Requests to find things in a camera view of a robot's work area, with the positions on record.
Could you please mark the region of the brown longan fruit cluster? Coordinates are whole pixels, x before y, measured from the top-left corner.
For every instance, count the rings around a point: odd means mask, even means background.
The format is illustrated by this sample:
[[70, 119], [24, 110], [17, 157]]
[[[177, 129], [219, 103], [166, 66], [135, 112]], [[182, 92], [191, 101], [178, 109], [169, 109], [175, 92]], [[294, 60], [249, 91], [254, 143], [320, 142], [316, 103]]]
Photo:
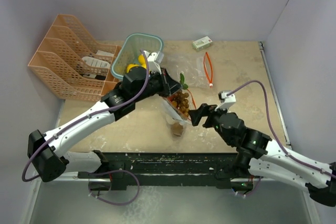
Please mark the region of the brown longan fruit cluster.
[[182, 89], [170, 98], [170, 102], [177, 109], [181, 117], [187, 119], [189, 117], [190, 101], [188, 85], [182, 72], [180, 73], [180, 84], [182, 85]]

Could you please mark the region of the clear bag of mushrooms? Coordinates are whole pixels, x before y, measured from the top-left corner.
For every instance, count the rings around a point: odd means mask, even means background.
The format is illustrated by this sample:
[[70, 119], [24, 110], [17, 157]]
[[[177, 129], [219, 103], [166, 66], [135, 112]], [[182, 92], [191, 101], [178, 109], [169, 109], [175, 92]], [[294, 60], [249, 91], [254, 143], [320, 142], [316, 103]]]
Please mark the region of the clear bag of mushrooms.
[[180, 90], [163, 99], [162, 109], [171, 135], [182, 137], [187, 126], [191, 124], [189, 112], [196, 109], [196, 103], [189, 89]]

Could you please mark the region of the clear zip bag red seal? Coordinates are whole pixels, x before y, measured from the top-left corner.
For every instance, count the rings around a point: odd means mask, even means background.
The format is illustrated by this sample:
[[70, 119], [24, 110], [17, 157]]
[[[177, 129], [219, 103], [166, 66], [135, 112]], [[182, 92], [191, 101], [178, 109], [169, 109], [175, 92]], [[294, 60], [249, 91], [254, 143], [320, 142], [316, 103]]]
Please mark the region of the clear zip bag red seal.
[[213, 69], [209, 56], [204, 53], [170, 54], [163, 66], [170, 76], [189, 87], [212, 88]]

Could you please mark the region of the yellow fake fruit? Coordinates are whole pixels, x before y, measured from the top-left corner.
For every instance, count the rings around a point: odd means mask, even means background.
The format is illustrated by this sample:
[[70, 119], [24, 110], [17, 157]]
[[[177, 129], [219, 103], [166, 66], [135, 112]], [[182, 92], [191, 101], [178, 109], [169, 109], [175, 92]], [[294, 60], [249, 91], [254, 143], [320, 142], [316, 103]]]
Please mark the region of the yellow fake fruit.
[[141, 67], [143, 67], [143, 68], [147, 68], [146, 67], [146, 63], [145, 63], [145, 57], [144, 57], [144, 55], [139, 55], [138, 56], [138, 62], [139, 62], [139, 64], [141, 65]]
[[126, 73], [129, 73], [132, 68], [137, 67], [137, 66], [138, 66], [137, 64], [129, 64], [126, 69]]

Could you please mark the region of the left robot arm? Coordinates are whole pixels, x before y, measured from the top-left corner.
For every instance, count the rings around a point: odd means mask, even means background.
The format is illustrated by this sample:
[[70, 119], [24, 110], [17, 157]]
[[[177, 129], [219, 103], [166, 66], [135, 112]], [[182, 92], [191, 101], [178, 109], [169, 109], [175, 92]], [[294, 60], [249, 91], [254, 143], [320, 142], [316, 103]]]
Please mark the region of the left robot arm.
[[181, 88], [180, 82], [172, 79], [164, 68], [158, 72], [132, 68], [86, 112], [56, 129], [30, 133], [29, 163], [44, 182], [69, 172], [87, 172], [102, 178], [108, 172], [108, 161], [100, 151], [71, 152], [70, 149], [96, 130], [128, 115], [135, 110], [137, 102], [153, 95], [168, 98]]

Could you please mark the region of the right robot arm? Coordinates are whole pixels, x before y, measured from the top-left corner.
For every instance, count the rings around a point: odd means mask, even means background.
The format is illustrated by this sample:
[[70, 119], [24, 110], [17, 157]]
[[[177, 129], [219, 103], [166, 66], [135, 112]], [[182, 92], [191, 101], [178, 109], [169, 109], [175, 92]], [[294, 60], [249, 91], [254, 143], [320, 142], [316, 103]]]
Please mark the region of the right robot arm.
[[234, 147], [237, 157], [232, 164], [238, 177], [248, 174], [271, 178], [309, 193], [314, 201], [335, 206], [335, 163], [321, 163], [306, 158], [270, 136], [245, 125], [236, 113], [202, 104], [189, 115], [193, 126], [206, 118], [204, 128], [213, 128], [224, 142]]

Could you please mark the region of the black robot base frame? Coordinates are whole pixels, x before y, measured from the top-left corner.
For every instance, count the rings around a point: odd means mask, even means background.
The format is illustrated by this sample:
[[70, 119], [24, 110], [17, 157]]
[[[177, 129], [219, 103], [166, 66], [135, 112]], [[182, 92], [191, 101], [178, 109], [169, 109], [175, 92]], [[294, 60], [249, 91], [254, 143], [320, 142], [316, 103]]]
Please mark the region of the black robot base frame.
[[257, 185], [249, 173], [233, 168], [235, 153], [101, 153], [103, 164], [93, 174], [79, 172], [92, 190], [126, 190], [128, 186], [194, 186], [233, 189], [242, 193]]

